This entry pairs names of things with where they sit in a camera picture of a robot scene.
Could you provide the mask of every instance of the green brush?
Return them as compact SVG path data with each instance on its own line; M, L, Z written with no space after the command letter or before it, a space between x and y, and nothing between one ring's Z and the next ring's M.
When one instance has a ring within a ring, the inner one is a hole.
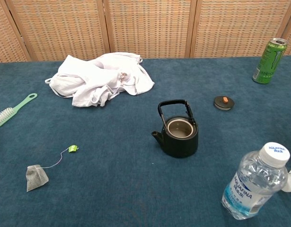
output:
M6 108L5 110L0 112L0 126L2 126L5 122L7 122L9 119L11 119L17 112L20 110L21 107L23 107L28 102L32 101L37 97L36 93L29 94L21 103L19 103L14 108Z

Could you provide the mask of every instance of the white bottle cap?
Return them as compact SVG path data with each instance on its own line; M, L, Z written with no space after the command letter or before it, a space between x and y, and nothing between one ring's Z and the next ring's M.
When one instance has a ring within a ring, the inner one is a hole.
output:
M282 191L284 191L284 192L291 192L291 174L288 174L287 183L282 188Z
M285 166L291 155L285 146L279 143L269 142L259 151L259 156L269 166L281 168Z

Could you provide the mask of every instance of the energy drink can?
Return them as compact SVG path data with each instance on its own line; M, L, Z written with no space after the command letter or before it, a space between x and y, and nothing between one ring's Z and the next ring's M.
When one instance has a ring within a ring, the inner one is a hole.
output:
M260 84L268 84L273 77L277 65L284 55L288 41L272 38L262 54L261 60L253 75L253 80Z

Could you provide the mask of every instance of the tea bag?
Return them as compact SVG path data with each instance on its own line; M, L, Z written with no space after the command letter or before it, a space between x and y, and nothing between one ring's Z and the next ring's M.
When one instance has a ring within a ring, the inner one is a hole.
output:
M77 151L79 148L76 145L72 145L68 148L66 148L63 152L69 150L69 153ZM61 158L60 160L49 167L41 167L40 165L33 165L33 166L28 166L27 171L26 171L26 192L29 192L35 188L41 187L42 185L46 184L49 181L49 178L47 177L45 171L43 169L46 168L51 168L57 164L60 163L62 160L62 153L60 153Z

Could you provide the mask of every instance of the black teapot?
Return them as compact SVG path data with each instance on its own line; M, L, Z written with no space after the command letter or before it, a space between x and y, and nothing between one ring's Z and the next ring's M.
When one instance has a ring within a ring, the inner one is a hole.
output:
M165 121L161 107L172 104L185 104L188 117L174 116ZM183 99L161 102L158 113L162 118L163 128L161 133L153 131L151 134L162 150L172 157L188 157L194 154L198 148L199 130L188 102Z

